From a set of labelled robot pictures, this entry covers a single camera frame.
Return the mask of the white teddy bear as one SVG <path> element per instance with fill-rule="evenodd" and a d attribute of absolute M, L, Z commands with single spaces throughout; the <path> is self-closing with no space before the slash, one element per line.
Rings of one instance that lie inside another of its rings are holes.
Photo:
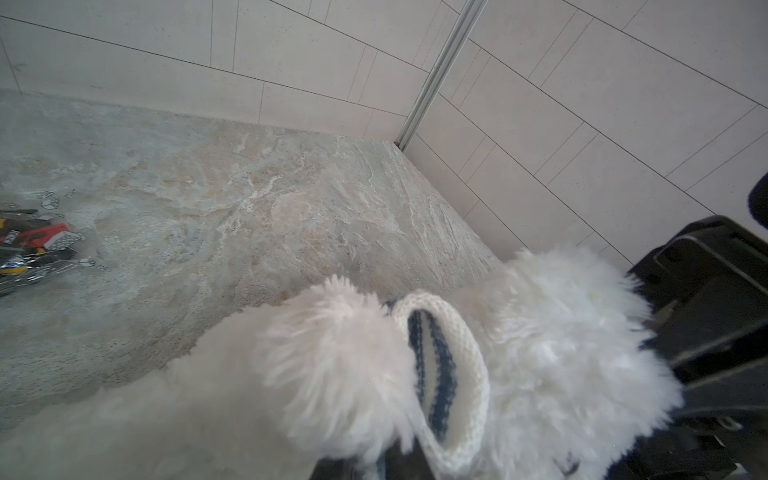
<path fill-rule="evenodd" d="M 481 448 L 454 479 L 602 479 L 683 388 L 651 349 L 639 280 L 585 248 L 521 251 L 439 296 L 489 379 Z M 352 479 L 359 291 L 332 276 L 247 307 L 142 378 L 49 406 L 1 440 L 5 479 Z"/>

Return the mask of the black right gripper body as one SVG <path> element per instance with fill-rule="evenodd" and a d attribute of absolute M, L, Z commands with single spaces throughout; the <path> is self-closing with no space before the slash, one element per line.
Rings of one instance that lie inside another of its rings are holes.
<path fill-rule="evenodd" d="M 767 245 L 724 216 L 691 223 L 631 272 L 650 301 L 649 343 L 683 385 L 672 423 L 611 479 L 767 476 Z"/>

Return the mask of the blue white striped shirt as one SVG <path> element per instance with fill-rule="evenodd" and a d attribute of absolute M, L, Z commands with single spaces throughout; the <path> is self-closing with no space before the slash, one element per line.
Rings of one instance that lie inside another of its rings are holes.
<path fill-rule="evenodd" d="M 352 479 L 383 479 L 386 453 L 418 448 L 436 479 L 472 467 L 482 445 L 489 379 L 480 347 L 459 312 L 416 291 L 390 302 L 356 300 L 361 340 L 354 346 L 354 411 L 361 444 L 345 460 Z"/>

